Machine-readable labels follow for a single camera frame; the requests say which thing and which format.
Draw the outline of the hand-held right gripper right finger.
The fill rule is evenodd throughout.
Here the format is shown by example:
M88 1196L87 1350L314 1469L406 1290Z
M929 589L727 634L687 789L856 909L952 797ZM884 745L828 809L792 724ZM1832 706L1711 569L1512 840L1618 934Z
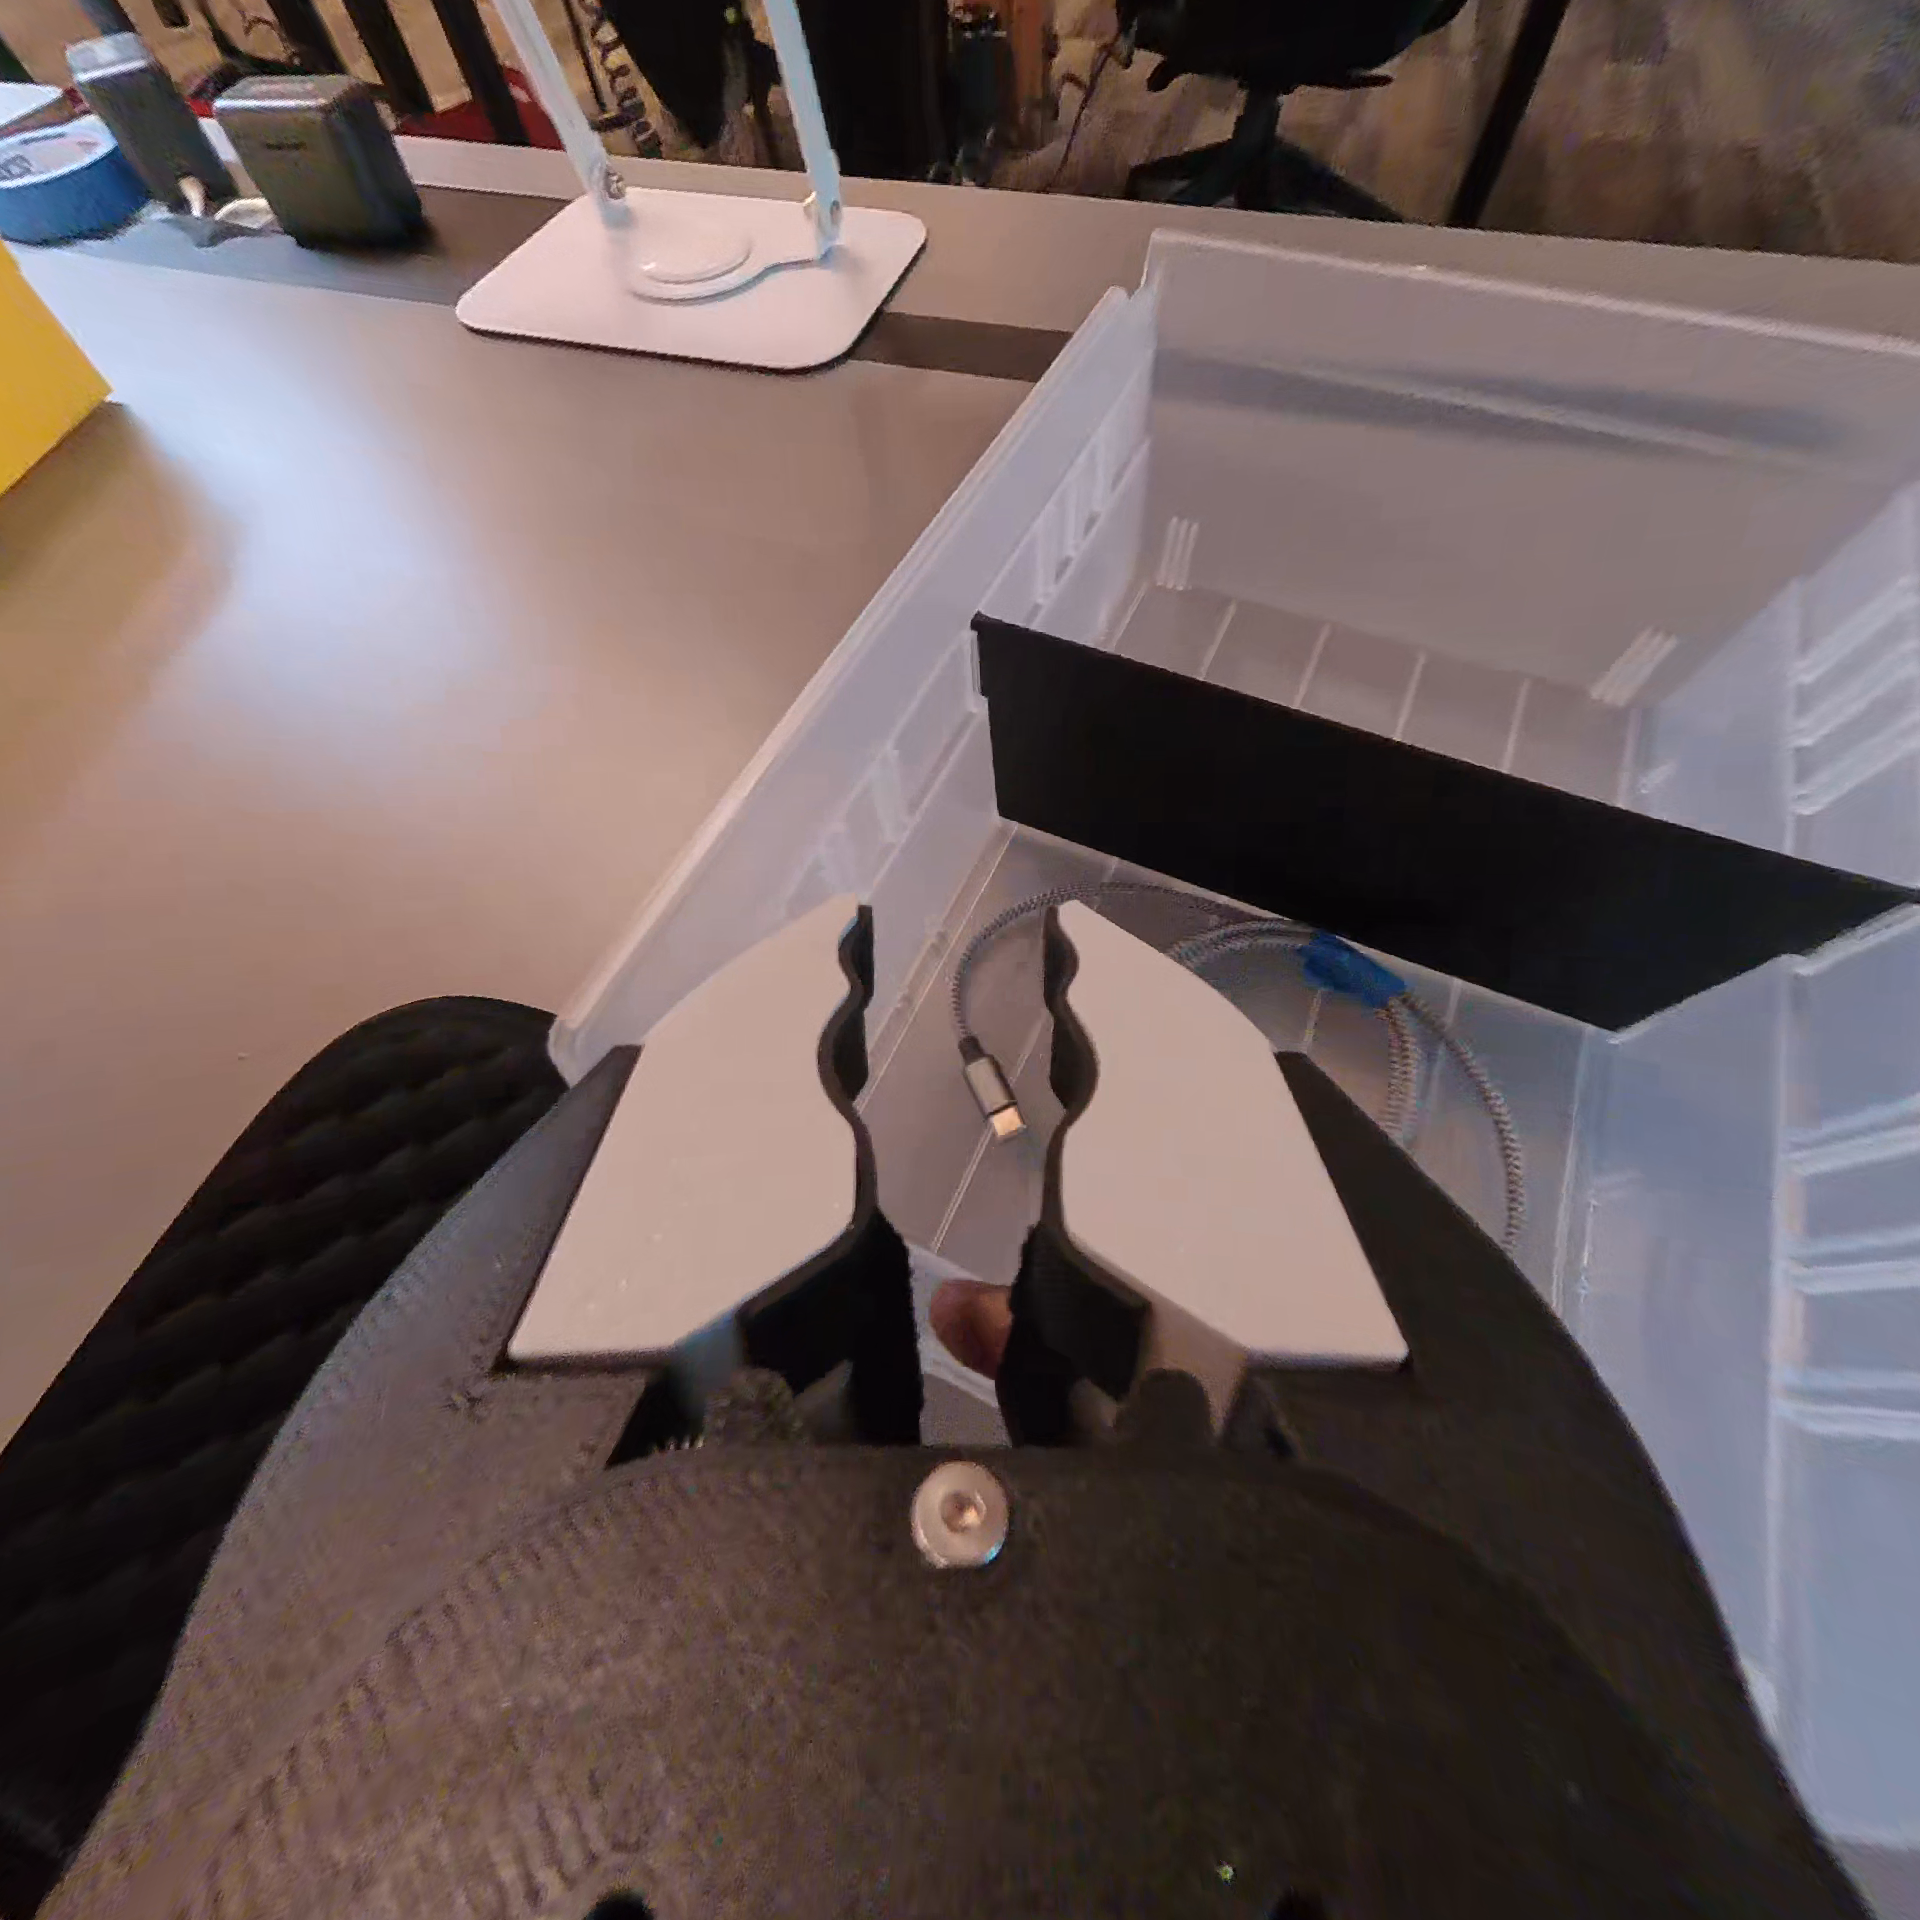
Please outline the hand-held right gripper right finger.
M1063 1064L1046 1223L1120 1308L1120 1368L1399 1368L1407 1338L1260 1025L1086 902L1054 909Z

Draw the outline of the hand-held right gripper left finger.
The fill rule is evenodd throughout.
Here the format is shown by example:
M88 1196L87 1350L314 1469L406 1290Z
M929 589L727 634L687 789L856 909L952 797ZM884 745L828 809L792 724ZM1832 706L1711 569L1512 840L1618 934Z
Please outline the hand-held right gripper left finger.
M506 1338L518 1368L832 1368L829 1269L872 1212L872 911L832 896L634 1046Z

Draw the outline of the clear plastic bin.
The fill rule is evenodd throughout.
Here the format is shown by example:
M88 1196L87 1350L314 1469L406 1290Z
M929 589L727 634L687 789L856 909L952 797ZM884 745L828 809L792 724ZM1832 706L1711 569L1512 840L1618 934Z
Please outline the clear plastic bin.
M1001 807L973 620L1866 884L1767 933L1446 821L1500 957L1354 933L1501 1090L1520 1266L1687 1525L1834 1839L1914 1853L1914 322L1761 319L1159 232L559 1015L578 1079L829 896L874 921L871 1133L1008 1279L1050 1126L1018 900L1144 854Z

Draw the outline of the yellow plastic bin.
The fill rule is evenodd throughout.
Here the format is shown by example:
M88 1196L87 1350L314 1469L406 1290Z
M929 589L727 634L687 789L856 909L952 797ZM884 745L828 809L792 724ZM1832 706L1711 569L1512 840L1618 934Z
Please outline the yellow plastic bin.
M2 494L66 444L109 396L104 375L2 246Z

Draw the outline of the black bin divider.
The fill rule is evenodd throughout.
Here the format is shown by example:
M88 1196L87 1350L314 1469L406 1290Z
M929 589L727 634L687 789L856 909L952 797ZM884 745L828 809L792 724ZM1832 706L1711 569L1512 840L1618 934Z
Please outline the black bin divider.
M1608 1033L1914 892L970 622L999 816Z

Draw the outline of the black textured wrist rest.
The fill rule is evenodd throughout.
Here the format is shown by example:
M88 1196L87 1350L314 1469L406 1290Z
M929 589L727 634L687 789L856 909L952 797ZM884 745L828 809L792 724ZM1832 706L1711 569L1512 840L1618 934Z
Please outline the black textured wrist rest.
M329 1042L250 1117L6 1442L5 1914L33 1914L80 1847L313 1374L557 1101L551 1022L441 996Z

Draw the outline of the white document stand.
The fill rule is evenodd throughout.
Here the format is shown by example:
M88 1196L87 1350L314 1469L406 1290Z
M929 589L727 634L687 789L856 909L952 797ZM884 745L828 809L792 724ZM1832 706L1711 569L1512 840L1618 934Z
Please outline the white document stand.
M768 1L807 198L626 185L570 97L537 8L497 4L583 193L456 304L494 338L807 372L840 361L922 254L919 217L846 204L792 1Z

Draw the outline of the black office chair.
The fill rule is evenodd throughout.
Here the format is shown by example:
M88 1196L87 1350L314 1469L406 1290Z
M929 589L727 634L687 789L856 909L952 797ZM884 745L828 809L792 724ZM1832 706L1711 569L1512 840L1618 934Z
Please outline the black office chair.
M1388 66L1441 32L1460 1L1117 1L1120 47L1159 64L1148 89L1226 80L1232 133L1130 166L1125 197L1180 207L1240 207L1396 223L1401 215L1280 133L1302 89L1364 92Z

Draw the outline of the large dark power adapter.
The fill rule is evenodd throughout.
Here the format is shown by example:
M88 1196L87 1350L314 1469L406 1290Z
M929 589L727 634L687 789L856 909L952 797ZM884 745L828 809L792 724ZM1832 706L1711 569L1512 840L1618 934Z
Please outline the large dark power adapter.
M415 182L358 78L239 80L212 103L212 120L304 248L404 248L424 232Z

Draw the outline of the blue tape roll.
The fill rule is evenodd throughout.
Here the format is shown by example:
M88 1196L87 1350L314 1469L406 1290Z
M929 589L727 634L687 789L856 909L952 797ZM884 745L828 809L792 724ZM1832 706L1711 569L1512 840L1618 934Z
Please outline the blue tape roll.
M102 119L58 87L2 81L2 238L58 246L117 232L152 197Z

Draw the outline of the small grey power adapter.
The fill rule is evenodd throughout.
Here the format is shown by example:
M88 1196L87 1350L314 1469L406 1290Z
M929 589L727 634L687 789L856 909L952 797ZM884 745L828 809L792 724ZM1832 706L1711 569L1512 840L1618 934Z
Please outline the small grey power adapter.
M135 32L68 41L66 70L87 110L111 133L148 198L218 207L239 185L164 66Z

